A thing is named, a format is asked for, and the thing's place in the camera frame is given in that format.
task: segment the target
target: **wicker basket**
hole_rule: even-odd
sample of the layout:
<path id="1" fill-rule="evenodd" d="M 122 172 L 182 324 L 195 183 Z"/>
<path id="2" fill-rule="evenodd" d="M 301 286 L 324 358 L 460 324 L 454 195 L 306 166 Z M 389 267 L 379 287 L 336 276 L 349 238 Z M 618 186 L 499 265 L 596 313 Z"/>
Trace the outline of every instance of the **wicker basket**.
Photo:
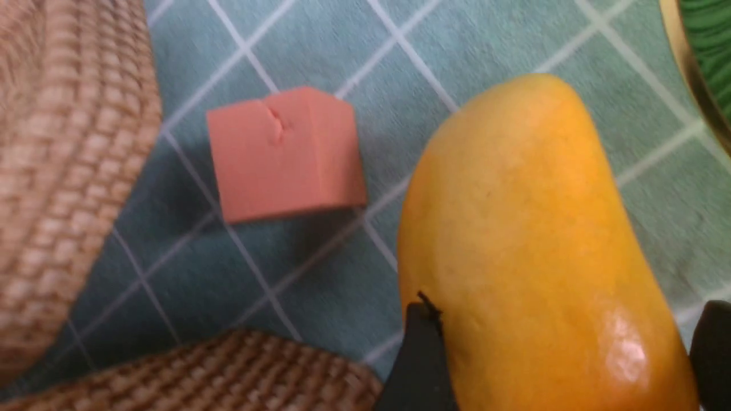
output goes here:
<path id="1" fill-rule="evenodd" d="M 36 396 L 0 411 L 369 411 L 367 368 L 256 331 L 233 331 Z"/>
<path id="2" fill-rule="evenodd" d="M 0 0 L 0 383 L 56 338 L 160 118 L 142 0 Z"/>

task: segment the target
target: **mango skin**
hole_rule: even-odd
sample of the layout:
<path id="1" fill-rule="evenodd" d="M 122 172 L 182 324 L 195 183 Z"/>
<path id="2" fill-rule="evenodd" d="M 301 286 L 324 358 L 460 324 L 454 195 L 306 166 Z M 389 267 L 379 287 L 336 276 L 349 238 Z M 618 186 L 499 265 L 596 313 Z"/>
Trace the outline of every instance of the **mango skin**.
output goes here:
<path id="1" fill-rule="evenodd" d="M 492 88 L 440 127 L 398 261 L 404 310 L 423 291 L 444 312 L 462 411 L 699 409 L 599 136 L 558 78 Z"/>

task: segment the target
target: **pink cube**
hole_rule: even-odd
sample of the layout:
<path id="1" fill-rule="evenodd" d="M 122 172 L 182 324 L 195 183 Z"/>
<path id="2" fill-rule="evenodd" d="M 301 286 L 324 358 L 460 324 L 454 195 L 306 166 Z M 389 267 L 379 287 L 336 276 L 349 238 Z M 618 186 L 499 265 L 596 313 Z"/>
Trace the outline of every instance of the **pink cube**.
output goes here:
<path id="1" fill-rule="evenodd" d="M 208 112 L 227 222 L 368 202 L 350 104 L 300 87 Z"/>

